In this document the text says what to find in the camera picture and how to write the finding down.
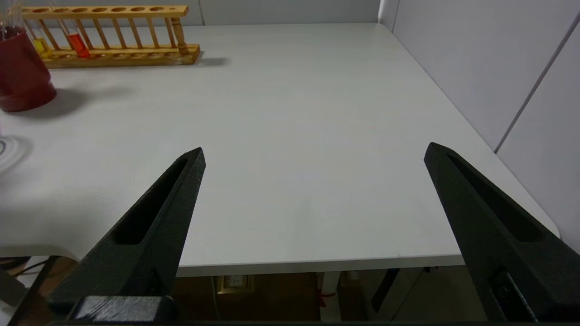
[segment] red liquid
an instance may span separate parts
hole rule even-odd
[[[68,40],[71,41],[72,47],[77,51],[77,56],[79,58],[88,58],[90,56],[89,49],[86,48],[85,41],[82,40],[78,33],[69,34],[67,36]]]

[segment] red cup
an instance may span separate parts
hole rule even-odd
[[[26,111],[50,102],[56,96],[50,73],[23,28],[0,41],[0,108]]]

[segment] yellow liquid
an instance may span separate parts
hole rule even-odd
[[[41,58],[50,59],[52,57],[52,51],[43,38],[35,38],[32,40],[32,43],[34,44],[34,48],[37,50]]]

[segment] table surface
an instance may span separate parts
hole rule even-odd
[[[558,234],[386,27],[184,31],[195,66],[52,70],[54,101],[0,115],[29,148],[0,179],[0,256],[82,258],[196,147],[207,168],[179,276],[461,264],[430,142]]]

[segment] test tube rack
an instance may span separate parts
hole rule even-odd
[[[82,67],[122,67],[122,66],[174,66],[193,64],[200,53],[199,44],[186,44],[180,18],[187,14],[188,6],[82,6],[82,7],[25,7],[22,18],[29,29],[35,20],[46,35],[52,55],[43,61],[48,68],[82,68]],[[135,39],[135,46],[129,46],[119,25],[119,20],[127,19]],[[141,42],[135,19],[146,19],[152,45]],[[169,35],[170,45],[160,45],[155,33],[153,19],[164,21]],[[68,46],[59,44],[47,27],[47,20],[72,20],[82,35],[90,56],[80,58]],[[93,46],[87,34],[83,20],[90,20],[98,32],[102,46]],[[119,45],[111,45],[103,31],[102,20],[111,20]]]

